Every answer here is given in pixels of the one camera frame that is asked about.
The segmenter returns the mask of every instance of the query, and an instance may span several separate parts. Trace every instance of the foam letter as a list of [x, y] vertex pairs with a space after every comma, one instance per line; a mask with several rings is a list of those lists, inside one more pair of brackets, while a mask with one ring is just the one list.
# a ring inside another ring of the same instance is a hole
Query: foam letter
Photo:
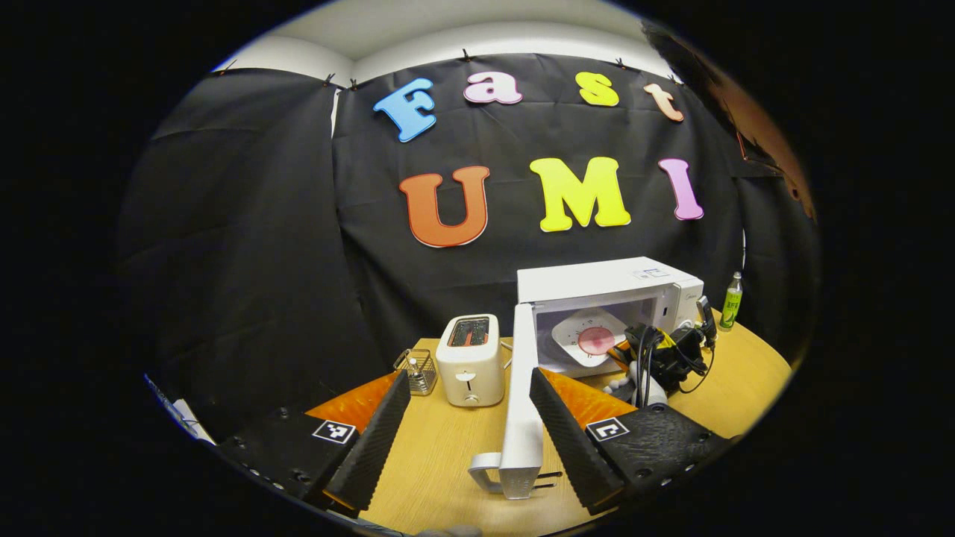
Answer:
[[408, 198], [408, 223], [415, 239], [429, 247], [459, 247], [474, 241], [487, 227], [487, 200], [484, 179], [490, 175], [484, 166], [468, 166], [451, 174], [463, 185], [467, 216], [457, 226], [441, 223], [437, 214], [437, 186], [443, 181], [436, 173], [416, 175], [398, 188]]
[[471, 102], [497, 101], [503, 104], [514, 104], [524, 98], [518, 93], [518, 82], [513, 76], [497, 71], [475, 73], [468, 76], [471, 84], [464, 88], [464, 98]]
[[537, 159], [531, 162], [531, 171], [541, 176], [546, 211], [541, 220], [544, 231], [566, 231], [573, 226], [573, 221], [563, 212], [564, 202], [583, 227], [590, 224], [594, 204], [599, 204], [594, 218], [597, 226], [630, 223], [630, 213], [624, 209], [617, 183], [617, 161], [608, 157], [590, 159], [583, 183], [560, 159]]
[[663, 88], [659, 84], [648, 84], [644, 86], [644, 91], [653, 96], [653, 100], [656, 101], [657, 107], [660, 109], [660, 112], [663, 112], [663, 115], [674, 120], [682, 121], [683, 112], [673, 108], [673, 105], [669, 102], [673, 100], [673, 96], [669, 93], [663, 91]]
[[581, 97], [597, 106], [616, 106], [620, 102], [617, 92], [610, 89], [613, 84], [606, 76], [597, 73], [581, 72], [574, 77], [582, 88]]
[[678, 220], [699, 220], [703, 218], [703, 207], [696, 203], [693, 196], [693, 187], [690, 177], [687, 176], [686, 161], [679, 159], [663, 159], [659, 162], [663, 171], [669, 176], [669, 183], [673, 185], [673, 196], [676, 198], [676, 208], [673, 214]]
[[408, 141], [432, 127], [437, 119], [434, 116], [424, 116], [418, 109], [432, 110], [435, 101], [423, 91], [434, 84], [427, 78], [416, 78], [399, 88], [393, 94], [374, 104], [374, 111], [384, 111], [398, 126], [398, 140]]

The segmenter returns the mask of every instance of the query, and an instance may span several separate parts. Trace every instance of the wooden table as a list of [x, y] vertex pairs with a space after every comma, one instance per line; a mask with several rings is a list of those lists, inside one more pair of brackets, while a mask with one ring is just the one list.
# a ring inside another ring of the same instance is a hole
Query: wooden table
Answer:
[[[714, 311], [719, 321], [719, 312]], [[510, 343], [510, 338], [502, 338]], [[421, 339], [414, 346], [434, 355], [438, 339]], [[502, 349], [501, 359], [511, 358]], [[710, 362], [704, 352], [704, 359]], [[719, 333], [716, 360], [707, 380], [692, 394], [677, 393], [672, 408], [729, 438], [745, 433], [775, 401], [791, 370], [786, 360], [738, 323]], [[602, 388], [623, 373], [580, 378]], [[509, 389], [510, 375], [505, 375]], [[683, 383], [692, 388], [699, 376]], [[553, 488], [535, 490], [528, 500], [506, 500], [481, 490], [468, 475], [477, 453], [500, 451], [507, 411], [507, 394], [495, 406], [452, 406], [439, 380], [427, 396], [414, 396], [394, 439], [392, 451], [375, 489], [371, 506], [361, 518], [381, 526], [415, 534], [459, 524], [478, 526], [486, 537], [543, 535], [577, 526], [591, 516], [581, 506], [566, 474], [543, 479]], [[561, 459], [544, 428], [541, 473], [563, 471]], [[492, 472], [492, 480], [498, 476]]]

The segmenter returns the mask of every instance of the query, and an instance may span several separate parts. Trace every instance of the white handle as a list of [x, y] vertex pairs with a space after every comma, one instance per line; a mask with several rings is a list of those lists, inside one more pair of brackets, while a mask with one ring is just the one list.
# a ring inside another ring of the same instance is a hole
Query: white handle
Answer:
[[471, 458], [471, 467], [468, 473], [477, 482], [477, 485], [492, 494], [500, 494], [500, 483], [491, 481], [487, 471], [500, 468], [500, 453], [478, 453]]

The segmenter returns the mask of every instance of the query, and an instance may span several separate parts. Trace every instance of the bottle label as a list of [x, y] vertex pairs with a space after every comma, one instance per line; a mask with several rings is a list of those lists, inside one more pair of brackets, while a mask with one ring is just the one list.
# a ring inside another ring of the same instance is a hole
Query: bottle label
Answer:
[[723, 305], [723, 316], [719, 320], [719, 325], [723, 328], [732, 328], [736, 321], [736, 313], [739, 311], [739, 303], [743, 299], [741, 292], [727, 292], [726, 302]]

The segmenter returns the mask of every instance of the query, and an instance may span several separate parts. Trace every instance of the orange letter u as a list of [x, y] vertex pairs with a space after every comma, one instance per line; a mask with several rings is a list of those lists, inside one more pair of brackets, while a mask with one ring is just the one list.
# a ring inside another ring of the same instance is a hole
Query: orange letter u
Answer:
[[487, 227], [487, 200], [484, 180], [491, 172], [484, 166], [455, 170], [451, 177], [464, 190], [464, 222], [457, 226], [441, 223], [437, 214], [437, 187], [443, 179], [436, 173], [409, 177], [398, 186], [408, 198], [408, 223], [415, 239], [429, 247], [459, 247], [474, 241]]

